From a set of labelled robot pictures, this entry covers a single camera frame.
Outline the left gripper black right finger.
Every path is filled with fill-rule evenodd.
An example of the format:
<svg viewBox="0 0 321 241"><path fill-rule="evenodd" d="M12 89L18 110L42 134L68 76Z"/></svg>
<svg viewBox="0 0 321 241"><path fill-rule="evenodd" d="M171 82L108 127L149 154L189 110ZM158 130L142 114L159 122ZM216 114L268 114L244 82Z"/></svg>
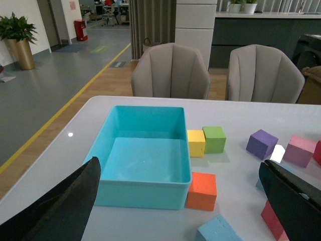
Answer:
<svg viewBox="0 0 321 241"><path fill-rule="evenodd" d="M272 160L260 163L259 178L289 240L320 240L320 190Z"/></svg>

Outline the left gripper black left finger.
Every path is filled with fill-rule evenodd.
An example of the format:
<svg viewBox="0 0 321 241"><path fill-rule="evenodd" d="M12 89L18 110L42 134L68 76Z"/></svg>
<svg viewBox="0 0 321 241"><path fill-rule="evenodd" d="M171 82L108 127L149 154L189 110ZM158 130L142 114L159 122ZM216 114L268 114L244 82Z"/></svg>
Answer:
<svg viewBox="0 0 321 241"><path fill-rule="evenodd" d="M1 224L1 240L81 240L101 174L97 157Z"/></svg>

